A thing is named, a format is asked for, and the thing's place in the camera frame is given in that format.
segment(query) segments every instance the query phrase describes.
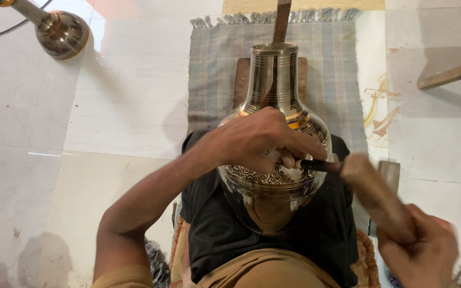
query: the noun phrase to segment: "metal vase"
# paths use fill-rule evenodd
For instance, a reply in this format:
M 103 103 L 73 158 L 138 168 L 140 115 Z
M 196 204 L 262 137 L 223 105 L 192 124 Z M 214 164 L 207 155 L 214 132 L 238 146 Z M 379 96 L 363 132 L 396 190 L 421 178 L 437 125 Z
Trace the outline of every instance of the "metal vase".
M 66 60 L 78 55 L 88 41 L 88 25 L 73 13 L 46 12 L 28 0 L 0 0 L 0 7 L 9 6 L 35 25 L 38 42 L 56 60 Z
M 317 137 L 330 160 L 332 143 L 328 128 L 298 99 L 298 46 L 267 43 L 255 45 L 251 51 L 247 98 L 220 125 L 271 106 L 285 114 L 291 128 Z M 287 231 L 295 212 L 299 214 L 297 211 L 310 202 L 326 177 L 325 172 L 286 169 L 279 164 L 268 175 L 240 166 L 220 166 L 218 172 L 238 218 L 261 235 Z

